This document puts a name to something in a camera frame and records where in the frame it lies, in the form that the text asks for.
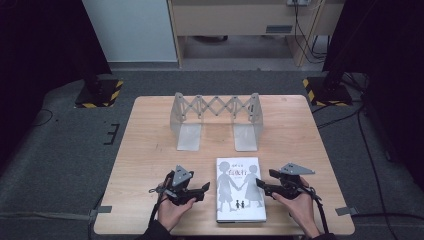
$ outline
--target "black curtain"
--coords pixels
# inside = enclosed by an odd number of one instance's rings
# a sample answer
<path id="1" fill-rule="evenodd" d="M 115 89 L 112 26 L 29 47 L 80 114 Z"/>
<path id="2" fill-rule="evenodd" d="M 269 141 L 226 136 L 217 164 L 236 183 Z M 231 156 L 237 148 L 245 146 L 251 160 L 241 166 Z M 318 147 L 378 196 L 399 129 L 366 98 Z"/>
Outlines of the black curtain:
<path id="1" fill-rule="evenodd" d="M 346 0 L 323 71 L 369 76 L 363 96 L 387 156 L 424 190 L 424 1 Z"/>
<path id="2" fill-rule="evenodd" d="M 418 0 L 346 0 L 323 71 L 371 74 L 401 34 Z"/>
<path id="3" fill-rule="evenodd" d="M 111 71 L 81 0 L 0 0 L 1 171 L 44 95 L 87 73 Z"/>

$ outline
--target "metal frame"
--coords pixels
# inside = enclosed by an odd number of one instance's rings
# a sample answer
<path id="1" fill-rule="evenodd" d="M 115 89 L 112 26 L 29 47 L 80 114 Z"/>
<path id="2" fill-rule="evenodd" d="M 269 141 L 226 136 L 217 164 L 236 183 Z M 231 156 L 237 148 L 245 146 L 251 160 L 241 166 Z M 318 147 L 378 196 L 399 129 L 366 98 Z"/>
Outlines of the metal frame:
<path id="1" fill-rule="evenodd" d="M 238 96 L 231 96 L 226 102 L 220 96 L 214 96 L 207 102 L 201 95 L 197 95 L 191 101 L 188 101 L 179 92 L 175 94 L 170 116 L 171 130 L 175 133 L 177 139 L 177 150 L 199 150 L 200 135 L 206 111 L 210 111 L 215 116 L 219 116 L 225 111 L 231 113 L 236 151 L 258 150 L 259 137 L 263 130 L 263 115 L 259 94 L 253 93 L 246 102 L 243 102 Z M 237 115 L 241 113 L 247 113 L 246 123 L 235 122 Z M 190 114 L 196 115 L 199 122 L 185 123 Z"/>

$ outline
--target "wall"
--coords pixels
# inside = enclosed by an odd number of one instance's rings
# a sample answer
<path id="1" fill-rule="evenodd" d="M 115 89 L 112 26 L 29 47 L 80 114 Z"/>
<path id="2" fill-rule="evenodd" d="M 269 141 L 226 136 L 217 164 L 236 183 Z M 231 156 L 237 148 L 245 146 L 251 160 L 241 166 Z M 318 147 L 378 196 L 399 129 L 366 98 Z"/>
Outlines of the wall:
<path id="1" fill-rule="evenodd" d="M 166 0 L 83 0 L 108 62 L 177 62 Z"/>

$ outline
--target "book cover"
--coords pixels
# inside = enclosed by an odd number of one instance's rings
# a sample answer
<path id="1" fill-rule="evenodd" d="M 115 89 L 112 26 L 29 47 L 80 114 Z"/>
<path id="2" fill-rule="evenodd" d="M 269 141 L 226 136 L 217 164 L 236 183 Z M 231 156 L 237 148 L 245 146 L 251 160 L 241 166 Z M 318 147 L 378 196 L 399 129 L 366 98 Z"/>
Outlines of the book cover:
<path id="1" fill-rule="evenodd" d="M 265 222 L 257 157 L 217 158 L 217 222 Z"/>

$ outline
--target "wooden table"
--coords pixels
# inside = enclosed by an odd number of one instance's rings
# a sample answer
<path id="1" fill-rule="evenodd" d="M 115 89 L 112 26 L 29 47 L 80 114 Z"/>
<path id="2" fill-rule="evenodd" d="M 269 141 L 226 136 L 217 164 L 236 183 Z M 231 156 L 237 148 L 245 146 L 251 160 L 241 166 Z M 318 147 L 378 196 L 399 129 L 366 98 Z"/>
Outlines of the wooden table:
<path id="1" fill-rule="evenodd" d="M 202 127 L 200 150 L 177 151 L 170 129 L 169 116 L 173 96 L 136 99 L 128 126 L 113 167 L 101 206 L 112 206 L 110 213 L 99 213 L 94 231 L 97 234 L 142 234 L 157 200 L 149 193 L 162 182 L 177 164 L 194 171 L 189 189 L 210 181 L 210 190 L 202 202 L 194 204 L 173 235 L 302 235 L 287 210 L 270 197 L 265 198 L 265 223 L 216 223 L 216 158 L 259 157 L 262 180 L 278 184 L 268 174 L 288 162 L 316 171 L 304 178 L 323 199 L 331 232 L 349 235 L 354 232 L 350 215 L 338 216 L 335 209 L 346 203 L 337 183 L 327 153 L 318 133 L 307 100 L 298 95 L 260 95 L 264 129 L 257 152 L 236 152 L 231 120 L 211 120 Z M 315 220 L 322 231 L 315 206 Z"/>

